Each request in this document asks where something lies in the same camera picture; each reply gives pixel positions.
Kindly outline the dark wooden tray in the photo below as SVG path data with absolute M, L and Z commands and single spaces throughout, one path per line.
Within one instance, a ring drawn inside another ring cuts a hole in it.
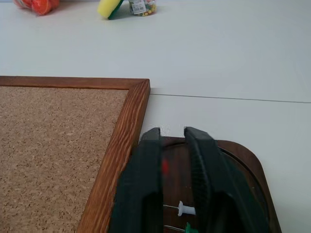
M 166 205 L 178 206 L 182 201 L 184 205 L 193 207 L 190 155 L 186 141 L 184 138 L 165 136 L 162 145 L 162 159 L 167 159 L 169 163 L 169 173 L 162 174 L 163 202 Z M 218 146 L 244 174 L 253 195 L 268 216 L 269 233 L 282 233 L 259 159 L 248 148 L 232 141 L 219 140 Z M 184 229 L 186 223 L 189 223 L 192 228 L 198 228 L 196 216 L 186 214 L 178 216 L 177 213 L 176 209 L 163 207 L 163 224 Z

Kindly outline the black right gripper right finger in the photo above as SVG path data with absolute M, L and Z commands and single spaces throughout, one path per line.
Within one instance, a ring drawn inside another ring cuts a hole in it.
M 184 129 L 199 233 L 269 233 L 259 184 L 208 133 Z

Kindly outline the orange items in plastic bag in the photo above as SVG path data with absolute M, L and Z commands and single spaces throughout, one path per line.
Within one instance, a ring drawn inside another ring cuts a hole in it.
M 12 0 L 21 9 L 28 9 L 38 16 L 44 16 L 59 6 L 60 0 Z

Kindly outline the white pushpin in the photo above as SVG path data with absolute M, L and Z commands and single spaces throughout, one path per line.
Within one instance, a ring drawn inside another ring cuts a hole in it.
M 166 205 L 166 204 L 164 204 L 163 206 L 176 209 L 178 211 L 178 213 L 177 213 L 178 216 L 182 216 L 183 214 L 196 215 L 195 208 L 191 207 L 191 206 L 184 205 L 182 201 L 179 202 L 178 206 L 171 206 L 171 205 Z

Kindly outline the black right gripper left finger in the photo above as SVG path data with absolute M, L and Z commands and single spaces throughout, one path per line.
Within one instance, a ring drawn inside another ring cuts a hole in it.
M 159 128 L 145 132 L 118 181 L 108 233 L 163 233 Z

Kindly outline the wood-framed cork board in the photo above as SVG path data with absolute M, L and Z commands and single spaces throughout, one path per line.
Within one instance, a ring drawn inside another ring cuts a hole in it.
M 148 79 L 0 76 L 0 233 L 107 233 Z

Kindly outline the yellow and green sponge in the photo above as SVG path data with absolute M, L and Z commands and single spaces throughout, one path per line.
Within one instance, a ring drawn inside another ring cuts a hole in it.
M 103 19 L 110 19 L 124 0 L 100 0 L 97 12 Z

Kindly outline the green pushpin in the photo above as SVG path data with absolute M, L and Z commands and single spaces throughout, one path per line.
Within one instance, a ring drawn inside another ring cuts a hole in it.
M 186 227 L 184 229 L 174 227 L 174 226 L 164 225 L 163 232 L 164 233 L 199 233 L 199 231 L 197 229 L 192 228 L 189 223 L 186 223 Z

